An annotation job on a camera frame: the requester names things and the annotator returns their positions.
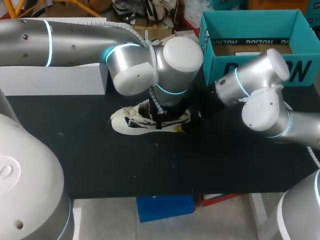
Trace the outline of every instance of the white box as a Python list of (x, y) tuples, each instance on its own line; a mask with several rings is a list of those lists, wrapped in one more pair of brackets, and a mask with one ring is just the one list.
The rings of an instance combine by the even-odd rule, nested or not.
[[(63, 23), (103, 25), (103, 17), (34, 18)], [(108, 67), (93, 63), (73, 67), (3, 66), (0, 89), (6, 96), (104, 95)]]

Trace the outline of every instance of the white sneaker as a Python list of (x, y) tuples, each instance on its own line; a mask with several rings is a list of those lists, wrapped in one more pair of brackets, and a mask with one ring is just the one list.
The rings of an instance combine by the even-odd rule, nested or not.
[(149, 100), (136, 106), (123, 107), (111, 115), (111, 125), (115, 131), (125, 135), (141, 135), (151, 132), (181, 132), (181, 125), (190, 122), (191, 114), (186, 110), (177, 120), (162, 122), (156, 129), (156, 122), (143, 117), (139, 111), (149, 111)]

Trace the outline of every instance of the shoe sole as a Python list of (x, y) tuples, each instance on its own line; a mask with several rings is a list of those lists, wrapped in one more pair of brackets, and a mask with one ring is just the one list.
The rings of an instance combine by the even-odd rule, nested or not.
[(142, 134), (148, 134), (148, 133), (153, 133), (153, 132), (170, 132), (170, 133), (178, 133), (179, 131), (176, 130), (176, 127), (181, 126), (183, 123), (178, 123), (178, 124), (173, 124), (170, 126), (165, 126), (162, 129), (150, 129), (150, 128), (133, 128), (130, 127), (128, 130), (124, 129), (122, 124), (118, 124), (117, 119), (114, 118), (111, 121), (112, 128), (124, 135), (142, 135)]

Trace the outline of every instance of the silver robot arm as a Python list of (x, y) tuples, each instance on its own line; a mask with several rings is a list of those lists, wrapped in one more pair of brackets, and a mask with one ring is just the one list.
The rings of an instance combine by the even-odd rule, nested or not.
[(107, 64), (120, 94), (136, 95), (153, 87), (162, 106), (181, 100), (203, 62), (200, 47), (189, 38), (175, 37), (165, 46), (153, 47), (130, 25), (116, 22), (2, 20), (0, 53), (0, 66)]
[(289, 78), (288, 66), (269, 49), (235, 69), (214, 85), (226, 106), (245, 102), (242, 120), (252, 130), (277, 142), (295, 142), (320, 150), (320, 113), (293, 111), (281, 89)]

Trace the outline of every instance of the screw hole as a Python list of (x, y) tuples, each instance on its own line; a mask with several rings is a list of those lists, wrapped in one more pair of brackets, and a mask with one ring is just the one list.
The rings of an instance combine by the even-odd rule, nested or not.
[(15, 226), (17, 229), (21, 230), (21, 229), (24, 228), (24, 222), (21, 221), (21, 220), (15, 220), (15, 221), (14, 221), (14, 226)]

